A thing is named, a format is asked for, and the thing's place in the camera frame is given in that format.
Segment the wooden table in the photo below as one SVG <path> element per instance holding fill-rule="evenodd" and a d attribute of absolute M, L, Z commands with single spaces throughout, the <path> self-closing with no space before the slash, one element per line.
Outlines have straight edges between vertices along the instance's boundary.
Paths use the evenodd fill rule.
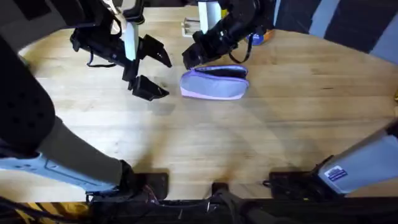
<path fill-rule="evenodd" d="M 73 132 L 137 172 L 167 170 L 169 199 L 203 198 L 214 180 L 231 183 L 241 197 L 269 197 L 260 183 L 270 170 L 312 169 L 395 117 L 396 65 L 282 31 L 255 47 L 245 63 L 251 86 L 244 99 L 182 98 L 181 53 L 192 40 L 182 37 L 180 23 L 197 16 L 197 9 L 146 9 L 145 15 L 141 35 L 163 42 L 173 63 L 141 63 L 139 73 L 171 93 L 152 103 L 126 90 L 122 68 L 88 68 L 89 54 L 72 50 L 72 30 L 56 32 L 22 54 Z M 242 42 L 234 54 L 243 58 L 245 51 Z M 223 57 L 212 64 L 228 63 Z M 353 195 L 398 195 L 397 186 L 392 181 Z M 0 195 L 20 202 L 85 197 L 77 187 L 8 170 L 0 171 Z"/>

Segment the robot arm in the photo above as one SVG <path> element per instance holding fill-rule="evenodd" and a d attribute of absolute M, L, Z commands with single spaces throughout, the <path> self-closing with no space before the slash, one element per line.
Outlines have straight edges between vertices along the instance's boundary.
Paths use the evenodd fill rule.
<path fill-rule="evenodd" d="M 187 68 L 230 54 L 252 33 L 280 29 L 341 44 L 398 63 L 398 2 L 358 0 L 219 0 L 229 14 L 182 55 Z"/>
<path fill-rule="evenodd" d="M 75 50 L 82 48 L 123 66 L 123 77 L 133 94 L 152 100 L 166 92 L 143 76 L 136 78 L 139 60 L 146 55 L 161 57 L 161 62 L 171 66 L 163 44 L 148 35 L 140 38 L 137 57 L 129 60 L 120 36 L 110 31 L 116 18 L 97 0 L 2 3 L 6 7 L 0 14 L 4 69 L 0 75 L 0 167 L 77 185 L 93 200 L 144 200 L 148 187 L 157 198 L 165 198 L 167 174 L 135 174 L 124 161 L 104 155 L 74 135 L 56 117 L 50 97 L 16 54 L 56 30 L 75 27 L 71 36 Z M 141 7 L 137 13 L 142 16 Z M 136 19 L 133 12 L 129 15 Z"/>
<path fill-rule="evenodd" d="M 182 55 L 187 68 L 230 54 L 253 32 L 280 29 L 317 37 L 398 64 L 398 2 L 357 0 L 219 0 L 229 14 Z M 264 182 L 274 198 L 329 200 L 398 177 L 398 123 L 311 172 L 271 172 Z"/>

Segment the black bracket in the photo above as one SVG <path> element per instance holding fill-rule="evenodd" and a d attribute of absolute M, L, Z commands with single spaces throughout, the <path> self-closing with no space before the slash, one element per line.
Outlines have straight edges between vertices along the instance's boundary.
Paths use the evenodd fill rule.
<path fill-rule="evenodd" d="M 164 44 L 149 35 L 145 35 L 144 38 L 139 38 L 137 58 L 127 67 L 124 67 L 122 79 L 129 82 L 128 90 L 132 90 L 134 96 L 152 101 L 153 99 L 167 96 L 169 92 L 150 81 L 147 77 L 138 76 L 139 62 L 146 56 L 162 62 L 169 68 L 172 67 L 169 55 L 164 49 Z"/>
<path fill-rule="evenodd" d="M 138 1 L 136 7 L 140 6 L 140 4 L 143 4 L 143 1 Z M 138 9 L 141 9 L 141 7 L 135 9 L 136 13 L 141 13 L 142 15 L 142 11 Z M 139 62 L 146 56 L 150 56 L 162 62 L 169 68 L 172 66 L 169 55 L 164 49 L 164 44 L 149 35 L 145 35 L 144 38 L 139 38 L 137 58 L 133 61 L 129 60 L 126 57 L 124 42 L 120 39 L 121 32 L 118 34 L 111 34 L 113 21 L 117 23 L 120 22 L 105 7 L 102 8 L 102 10 L 103 19 L 98 26 L 75 29 L 70 37 L 73 49 L 76 52 L 79 51 L 79 49 L 86 50 L 90 52 L 91 58 L 92 55 L 97 55 L 112 63 L 111 65 L 88 64 L 91 67 L 109 68 L 114 65 L 124 67 L 122 79 L 129 83 L 128 90 L 132 90 L 134 96 L 149 101 L 167 96 L 169 94 L 168 91 L 153 83 L 147 77 L 142 75 L 138 77 Z"/>
<path fill-rule="evenodd" d="M 131 166 L 121 161 L 122 177 L 119 186 L 110 192 L 86 192 L 86 201 L 90 202 L 128 202 L 149 201 L 155 196 L 158 200 L 166 198 L 169 192 L 167 173 L 135 174 Z"/>

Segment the cable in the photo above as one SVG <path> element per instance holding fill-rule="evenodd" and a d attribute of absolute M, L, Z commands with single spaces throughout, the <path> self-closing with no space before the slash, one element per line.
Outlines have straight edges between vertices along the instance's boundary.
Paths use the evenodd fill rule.
<path fill-rule="evenodd" d="M 25 212 L 28 215 L 32 215 L 33 217 L 45 217 L 45 218 L 49 218 L 51 220 L 57 221 L 57 222 L 63 222 L 63 223 L 81 223 L 81 220 L 77 220 L 77 219 L 73 219 L 73 218 L 67 218 L 67 217 L 63 217 L 60 215 L 53 215 L 49 212 L 42 212 L 33 208 L 29 208 L 26 207 L 25 205 L 13 202 L 12 200 L 8 200 L 2 196 L 0 196 L 0 204 L 11 208 L 11 209 L 18 209 L 21 210 L 23 212 Z"/>
<path fill-rule="evenodd" d="M 151 188 L 149 185 L 145 185 L 145 186 L 144 186 L 144 190 L 145 190 L 150 196 L 152 196 L 153 200 L 151 200 L 151 202 L 152 202 L 154 205 L 160 206 L 160 207 L 165 207 L 165 208 L 193 208 L 193 207 L 199 207 L 199 206 L 206 205 L 206 204 L 210 203 L 210 200 L 212 200 L 213 197 L 214 197 L 214 195 L 212 195 L 212 196 L 210 196 L 210 197 L 208 197 L 208 198 L 206 198 L 206 199 L 203 199 L 201 202 L 198 202 L 198 203 L 195 203 L 195 204 L 192 204 L 192 205 L 166 205 L 166 204 L 164 204 L 164 203 L 161 203 L 161 202 L 157 199 L 157 197 L 156 197 L 154 191 L 152 190 L 152 188 Z"/>
<path fill-rule="evenodd" d="M 251 35 L 249 36 L 248 50 L 246 51 L 246 55 L 244 56 L 243 61 L 241 61 L 241 62 L 238 61 L 238 60 L 232 55 L 232 52 L 228 53 L 230 59 L 231 59 L 233 62 L 238 63 L 238 64 L 241 64 L 241 63 L 246 62 L 246 61 L 249 59 L 250 53 L 251 53 L 251 49 L 252 49 L 252 47 L 253 47 L 253 38 L 254 38 L 254 33 L 251 34 Z"/>

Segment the purple pouch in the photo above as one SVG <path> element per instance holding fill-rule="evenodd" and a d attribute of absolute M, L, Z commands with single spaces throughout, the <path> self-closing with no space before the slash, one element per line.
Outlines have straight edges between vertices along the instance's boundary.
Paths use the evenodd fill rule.
<path fill-rule="evenodd" d="M 249 87 L 247 74 L 247 68 L 241 65 L 193 68 L 181 77 L 181 94 L 207 100 L 237 100 Z"/>

